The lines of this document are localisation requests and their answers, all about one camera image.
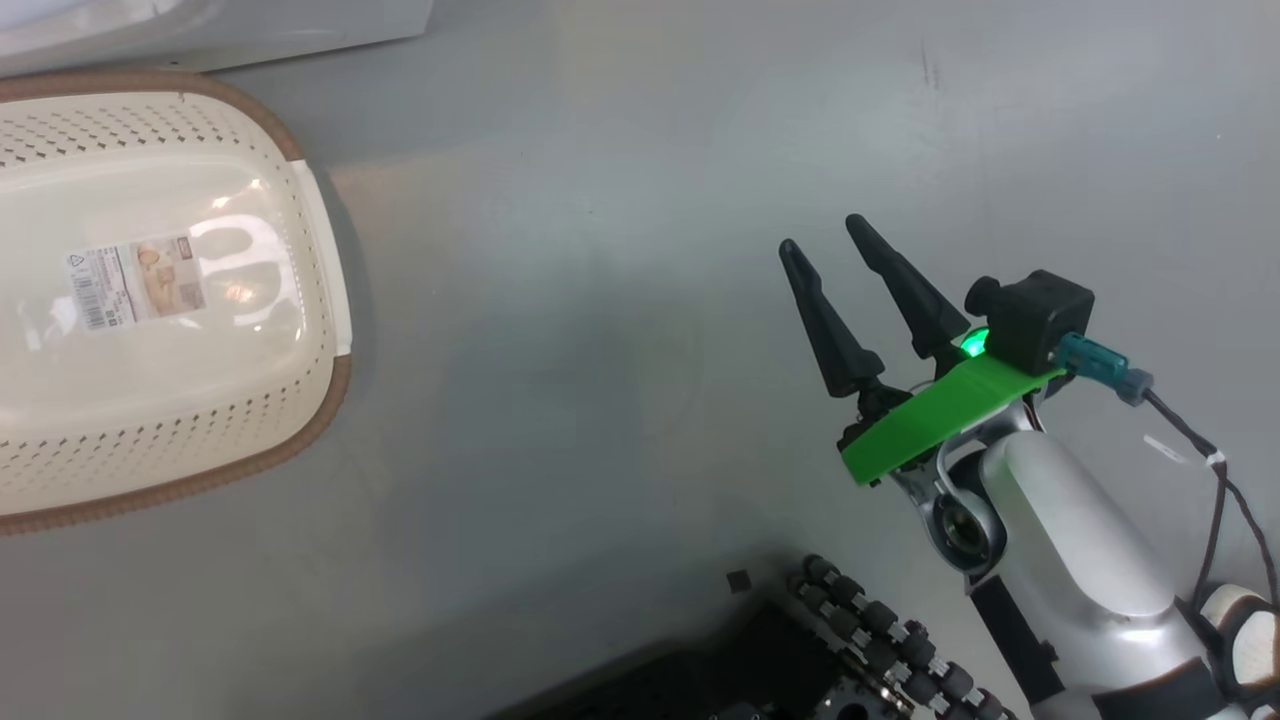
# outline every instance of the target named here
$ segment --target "cable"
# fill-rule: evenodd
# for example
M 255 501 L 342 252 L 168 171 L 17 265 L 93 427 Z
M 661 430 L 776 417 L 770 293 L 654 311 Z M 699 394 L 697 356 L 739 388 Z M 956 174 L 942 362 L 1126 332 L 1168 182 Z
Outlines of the cable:
M 1249 510 L 1248 501 L 1244 500 L 1244 493 L 1240 488 L 1230 480 L 1226 473 L 1226 456 L 1222 455 L 1217 446 L 1204 438 L 1204 436 L 1197 433 L 1183 420 L 1181 415 L 1174 413 L 1165 401 L 1160 398 L 1151 388 L 1147 388 L 1142 393 L 1143 398 L 1156 409 L 1169 424 L 1174 427 L 1179 433 L 1181 433 L 1187 439 L 1192 442 L 1196 451 L 1204 456 L 1208 461 L 1210 469 L 1213 470 L 1213 475 L 1217 477 L 1217 493 L 1213 498 L 1213 520 L 1210 523 L 1208 530 L 1208 543 L 1204 546 L 1204 561 L 1201 564 L 1199 577 L 1196 578 L 1196 591 L 1193 594 L 1193 602 L 1196 607 L 1201 607 L 1204 603 L 1204 583 L 1208 580 L 1210 569 L 1213 565 L 1213 556 L 1217 553 L 1217 538 L 1222 530 L 1222 514 L 1226 510 L 1226 493 L 1230 492 L 1231 497 L 1235 498 L 1235 503 L 1240 507 L 1240 514 L 1244 515 L 1244 521 L 1249 525 L 1249 530 L 1253 533 L 1253 539 L 1258 543 L 1258 552 L 1262 553 L 1262 566 L 1267 571 L 1267 585 L 1271 593 L 1271 605 L 1277 605 L 1277 598 L 1280 598 L 1280 589 L 1277 589 L 1276 583 L 1276 564 L 1271 557 L 1271 550 L 1267 547 L 1267 538 L 1262 533 L 1262 528 L 1258 527 L 1257 520 L 1253 518 L 1253 511 Z
M 1032 393 L 1023 396 L 1023 410 L 1027 413 L 1027 421 L 1032 424 L 1032 428 L 1038 433 L 1044 432 L 1044 424 L 1039 421 L 1039 413 L 1036 410 L 1036 401 L 1032 398 Z

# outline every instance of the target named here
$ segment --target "green mount plate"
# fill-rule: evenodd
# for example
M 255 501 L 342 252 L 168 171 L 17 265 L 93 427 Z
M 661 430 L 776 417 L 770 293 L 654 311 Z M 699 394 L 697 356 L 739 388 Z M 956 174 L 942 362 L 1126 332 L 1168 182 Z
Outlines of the green mount plate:
M 884 415 L 840 456 L 858 484 L 870 484 L 1062 373 L 1033 378 L 989 354 L 970 357 Z

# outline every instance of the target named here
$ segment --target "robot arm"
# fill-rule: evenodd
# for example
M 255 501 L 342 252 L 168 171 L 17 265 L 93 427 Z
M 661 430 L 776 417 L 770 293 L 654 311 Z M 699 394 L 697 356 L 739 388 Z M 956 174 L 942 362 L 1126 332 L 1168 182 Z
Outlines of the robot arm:
M 965 578 L 1034 717 L 1247 720 L 1225 698 L 1215 657 L 1153 548 L 1034 413 L 1051 383 L 1075 374 L 1130 404 L 1149 389 L 1151 375 L 1083 338 L 1093 293 L 1043 270 L 1005 287 L 980 279 L 965 306 L 988 316 L 989 334 L 986 356 L 970 357 L 968 343 L 951 342 L 969 328 L 964 316 L 861 217 L 847 227 L 888 284 L 914 350 L 936 360 L 937 382 L 918 396 L 883 386 L 879 357 L 827 304 L 795 242 L 783 242 L 828 391 L 859 393 L 860 418 L 837 447 L 859 484 L 888 478 L 905 491 L 937 552 Z M 982 450 L 959 456 L 974 443 Z

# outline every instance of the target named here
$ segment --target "metal bracket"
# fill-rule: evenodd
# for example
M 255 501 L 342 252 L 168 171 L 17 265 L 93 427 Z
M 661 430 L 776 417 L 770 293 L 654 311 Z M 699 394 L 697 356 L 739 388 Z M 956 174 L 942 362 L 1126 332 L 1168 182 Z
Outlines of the metal bracket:
M 915 505 L 934 550 L 947 565 L 961 573 L 982 574 L 1000 561 L 1005 547 L 1005 527 L 982 497 L 955 486 L 947 473 L 946 460 L 969 442 L 991 446 L 1000 438 L 1021 430 L 1034 428 L 1019 400 L 947 438 L 929 460 L 890 473 Z

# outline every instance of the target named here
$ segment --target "barcode sticker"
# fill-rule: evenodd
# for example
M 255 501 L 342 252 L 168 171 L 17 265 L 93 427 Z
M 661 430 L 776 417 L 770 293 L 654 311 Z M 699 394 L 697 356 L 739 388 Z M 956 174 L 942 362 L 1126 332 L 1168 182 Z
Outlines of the barcode sticker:
M 204 310 L 200 261 L 186 237 L 95 247 L 65 258 L 90 332 Z

